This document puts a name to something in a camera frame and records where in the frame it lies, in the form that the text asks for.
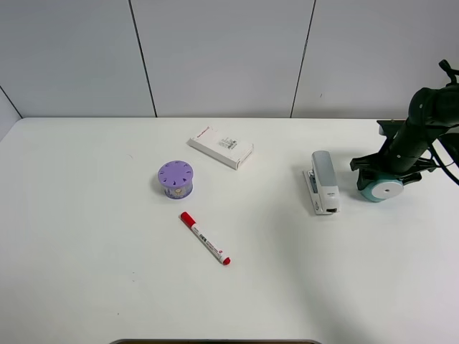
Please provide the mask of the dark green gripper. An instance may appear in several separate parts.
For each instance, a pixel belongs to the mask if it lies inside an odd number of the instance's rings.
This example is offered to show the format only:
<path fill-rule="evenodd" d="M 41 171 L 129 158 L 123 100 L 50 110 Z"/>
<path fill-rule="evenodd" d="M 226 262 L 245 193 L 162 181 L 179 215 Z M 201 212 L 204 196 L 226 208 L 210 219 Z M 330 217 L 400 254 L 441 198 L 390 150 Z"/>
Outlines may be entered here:
<path fill-rule="evenodd" d="M 421 159 L 429 145 L 438 138 L 438 127 L 414 125 L 406 120 L 378 120 L 379 134 L 386 140 L 378 154 L 352 158 L 350 168 L 358 171 L 356 187 L 363 191 L 379 175 L 398 176 L 408 185 L 422 180 L 422 172 L 433 172 L 438 165 L 431 158 Z"/>

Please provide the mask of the dark green robot arm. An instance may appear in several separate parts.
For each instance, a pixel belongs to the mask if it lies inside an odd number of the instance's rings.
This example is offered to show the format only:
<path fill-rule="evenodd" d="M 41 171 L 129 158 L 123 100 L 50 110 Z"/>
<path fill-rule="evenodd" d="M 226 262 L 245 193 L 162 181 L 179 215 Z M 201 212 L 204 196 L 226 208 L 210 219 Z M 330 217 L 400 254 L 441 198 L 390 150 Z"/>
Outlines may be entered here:
<path fill-rule="evenodd" d="M 383 179 L 399 181 L 403 186 L 418 182 L 423 171 L 437 168 L 458 182 L 433 146 L 439 141 L 458 164 L 457 85 L 439 90 L 424 87 L 413 96 L 406 120 L 378 123 L 386 137 L 383 146 L 377 153 L 350 162 L 351 170 L 359 172 L 356 187 L 360 192 L 369 191 Z"/>

